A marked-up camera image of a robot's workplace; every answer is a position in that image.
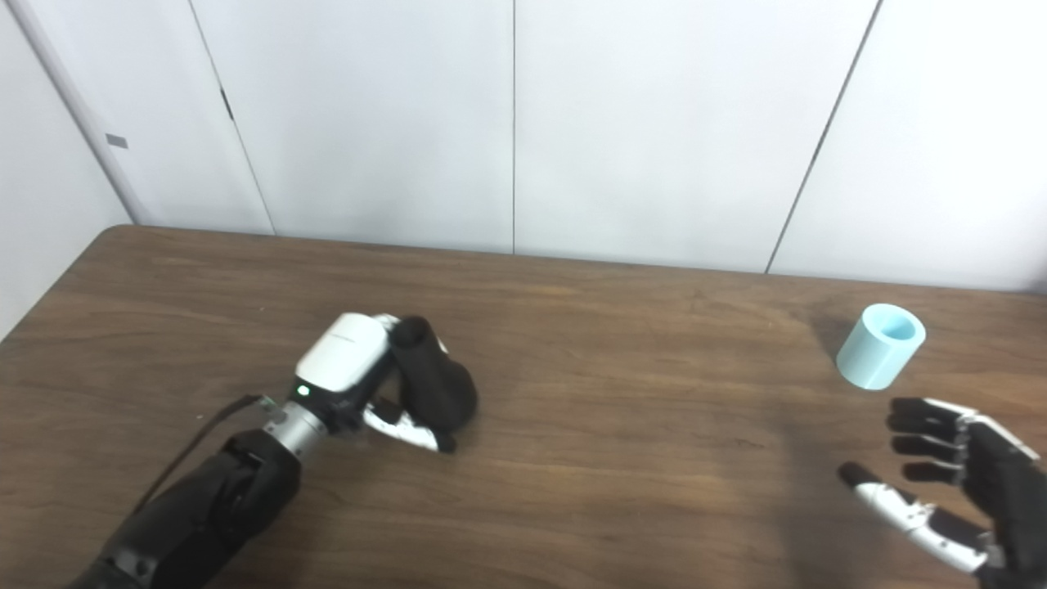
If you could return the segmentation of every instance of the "white robotic finger segment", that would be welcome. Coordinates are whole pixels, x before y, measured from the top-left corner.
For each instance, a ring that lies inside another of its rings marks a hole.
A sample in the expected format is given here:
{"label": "white robotic finger segment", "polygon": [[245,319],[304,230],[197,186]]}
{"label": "white robotic finger segment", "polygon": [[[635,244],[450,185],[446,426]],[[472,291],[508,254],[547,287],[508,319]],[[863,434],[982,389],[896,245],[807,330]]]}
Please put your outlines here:
{"label": "white robotic finger segment", "polygon": [[861,465],[848,462],[840,468],[839,475],[863,503],[901,531],[926,522],[928,514],[915,495],[884,483]]}
{"label": "white robotic finger segment", "polygon": [[369,405],[363,411],[363,423],[371,429],[381,432],[391,438],[405,441],[409,445],[431,450],[433,452],[450,453],[454,451],[454,440],[442,436],[432,430],[419,426],[399,408],[391,409],[392,404],[380,402],[380,405]]}

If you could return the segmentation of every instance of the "robotic hand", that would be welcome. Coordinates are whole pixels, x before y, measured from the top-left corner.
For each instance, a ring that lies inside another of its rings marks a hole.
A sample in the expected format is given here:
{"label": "robotic hand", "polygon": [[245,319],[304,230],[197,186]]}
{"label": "robotic hand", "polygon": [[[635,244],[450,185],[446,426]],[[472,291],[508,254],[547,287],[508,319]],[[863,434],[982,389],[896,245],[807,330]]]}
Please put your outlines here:
{"label": "robotic hand", "polygon": [[[399,405],[376,398],[394,370],[400,372]],[[216,455],[152,497],[215,425],[255,402],[269,413],[268,424],[233,435]],[[198,589],[294,498],[302,461],[328,435],[367,426],[428,450],[453,452],[451,432],[475,410],[469,372],[447,357],[424,319],[346,314],[298,362],[283,407],[247,397],[219,412],[69,589]]]}
{"label": "robotic hand", "polygon": [[977,410],[926,399],[895,399],[887,427],[895,452],[930,462],[903,468],[914,482],[959,486],[993,520],[984,529],[854,462],[841,479],[879,517],[920,548],[973,574],[983,589],[1047,588],[1047,477],[1040,456]]}

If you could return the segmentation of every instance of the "light blue cylinder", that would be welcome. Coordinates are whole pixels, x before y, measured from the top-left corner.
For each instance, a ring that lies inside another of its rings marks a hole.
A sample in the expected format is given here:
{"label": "light blue cylinder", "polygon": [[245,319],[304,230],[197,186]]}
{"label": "light blue cylinder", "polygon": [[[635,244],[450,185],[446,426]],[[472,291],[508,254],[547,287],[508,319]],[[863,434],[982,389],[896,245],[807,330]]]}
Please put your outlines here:
{"label": "light blue cylinder", "polygon": [[840,348],[837,368],[855,387],[882,391],[925,340],[927,330],[916,316],[887,303],[869,305]]}

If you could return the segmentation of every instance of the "white wall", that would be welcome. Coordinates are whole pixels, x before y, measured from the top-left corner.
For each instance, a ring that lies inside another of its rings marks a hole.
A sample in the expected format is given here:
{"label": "white wall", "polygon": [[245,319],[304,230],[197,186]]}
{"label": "white wall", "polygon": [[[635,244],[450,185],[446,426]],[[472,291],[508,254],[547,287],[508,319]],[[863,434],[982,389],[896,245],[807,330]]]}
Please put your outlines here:
{"label": "white wall", "polygon": [[128,216],[0,2],[0,339],[99,231]]}
{"label": "white wall", "polygon": [[763,271],[874,0],[518,0],[516,250]]}
{"label": "white wall", "polygon": [[272,232],[186,0],[10,1],[139,222]]}
{"label": "white wall", "polygon": [[511,0],[194,4],[281,234],[511,250]]}
{"label": "white wall", "polygon": [[1047,3],[886,0],[772,267],[1047,286]]}

